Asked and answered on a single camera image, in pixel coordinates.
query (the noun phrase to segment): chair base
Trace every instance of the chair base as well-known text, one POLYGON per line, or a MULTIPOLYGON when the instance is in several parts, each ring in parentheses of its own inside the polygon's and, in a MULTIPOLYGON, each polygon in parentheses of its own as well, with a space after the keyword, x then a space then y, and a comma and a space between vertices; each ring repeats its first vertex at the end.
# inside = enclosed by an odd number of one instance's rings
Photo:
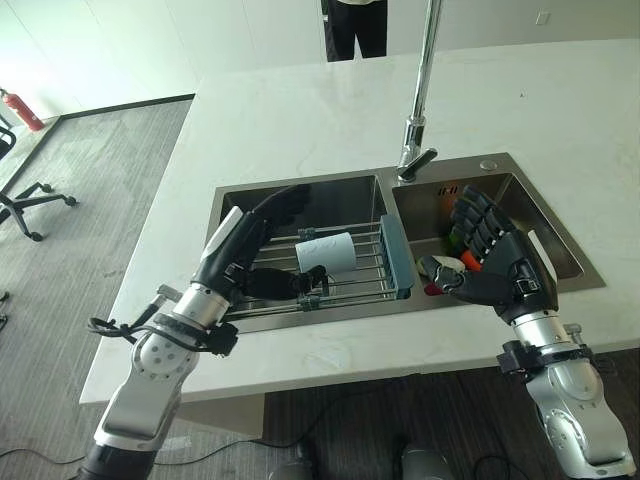
POLYGON ((63 200, 64 203, 70 207, 78 203, 75 198, 62 194, 31 197, 31 195, 37 189, 40 189, 45 193, 53 192, 53 188, 51 188, 51 185, 49 185, 48 183, 42 184, 38 182, 31 185, 24 192, 19 194, 15 199, 11 199, 6 195, 0 193, 0 206, 3 207, 2 209, 0 209, 0 224, 7 218, 13 217, 18 223, 18 227, 20 227, 22 233, 24 233, 24 235, 29 237, 34 242, 41 241, 43 237, 38 232, 29 231, 29 229, 27 228, 27 224, 25 223, 23 217, 25 208, 41 205, 43 203, 54 202, 56 200, 63 200))

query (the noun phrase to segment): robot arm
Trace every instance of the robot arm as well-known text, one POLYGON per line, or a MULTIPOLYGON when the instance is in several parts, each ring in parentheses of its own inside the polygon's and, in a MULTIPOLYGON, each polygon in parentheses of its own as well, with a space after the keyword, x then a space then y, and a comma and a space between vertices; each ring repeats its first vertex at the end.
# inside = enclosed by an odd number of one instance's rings
POLYGON ((577 325, 560 323, 555 272, 535 234, 525 235, 484 194, 465 187, 454 232, 482 265, 458 272, 423 260, 443 292, 491 305, 518 340, 503 345, 502 371, 525 375, 545 434, 570 478, 626 478, 635 471, 625 431, 604 399, 602 380, 577 325))
POLYGON ((125 336, 134 345, 129 376, 109 402, 78 480, 148 477, 180 404, 182 383, 195 368, 199 352, 228 355, 237 341, 237 329, 222 318, 238 292, 295 298, 324 277, 321 266, 300 275, 250 270, 260 247, 277 227, 293 221, 308 198, 309 186, 302 185, 275 193, 247 213, 234 207, 207 244, 184 294, 161 287, 124 332, 122 326, 94 322, 98 333, 125 336), (172 312, 157 313, 166 299, 177 302, 172 312), (144 325, 151 317, 151 325, 144 325), (140 330, 145 333, 136 340, 132 334, 140 330))

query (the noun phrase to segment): countertop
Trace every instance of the countertop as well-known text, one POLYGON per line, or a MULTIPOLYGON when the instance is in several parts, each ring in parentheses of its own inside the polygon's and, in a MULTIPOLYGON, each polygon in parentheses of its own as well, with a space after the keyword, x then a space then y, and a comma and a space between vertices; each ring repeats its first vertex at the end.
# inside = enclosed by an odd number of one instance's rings
MULTIPOLYGON (((198 88, 111 317, 130 323, 161 283, 184 289, 217 186, 395 165, 418 56, 254 71, 198 88)), ((439 161, 510 153, 604 278, 560 296, 602 352, 640 346, 640 40, 439 52, 423 145, 439 161)), ((514 338, 461 306, 241 335, 201 355, 183 401, 495 365, 514 338)), ((130 345, 102 339, 81 403, 126 378, 130 345)))

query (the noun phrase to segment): wall outlet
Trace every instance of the wall outlet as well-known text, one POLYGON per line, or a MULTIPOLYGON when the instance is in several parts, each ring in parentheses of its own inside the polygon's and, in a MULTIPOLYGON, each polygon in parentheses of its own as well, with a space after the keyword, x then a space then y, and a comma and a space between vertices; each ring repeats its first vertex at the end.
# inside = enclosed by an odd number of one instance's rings
POLYGON ((551 16, 550 12, 545 12, 544 10, 540 10, 538 12, 538 18, 536 18, 536 25, 546 25, 549 21, 549 17, 551 16))

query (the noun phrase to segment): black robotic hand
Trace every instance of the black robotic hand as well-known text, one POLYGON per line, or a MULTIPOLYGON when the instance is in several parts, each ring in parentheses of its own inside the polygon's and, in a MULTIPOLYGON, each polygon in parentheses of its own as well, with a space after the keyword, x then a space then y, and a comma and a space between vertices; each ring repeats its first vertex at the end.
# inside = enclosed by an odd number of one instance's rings
POLYGON ((287 187, 270 195, 253 210, 244 213, 225 238, 205 250, 192 282, 203 284, 233 301, 238 292, 257 298, 284 300, 308 292, 326 272, 318 266, 294 275, 276 269, 254 269, 260 250, 281 226, 293 223, 309 203, 310 186, 287 187))
POLYGON ((443 292, 469 303, 491 305, 508 324, 541 310, 558 310, 556 282, 533 243, 484 193, 464 188, 451 213, 452 232, 482 265, 457 272, 435 258, 423 261, 443 292))

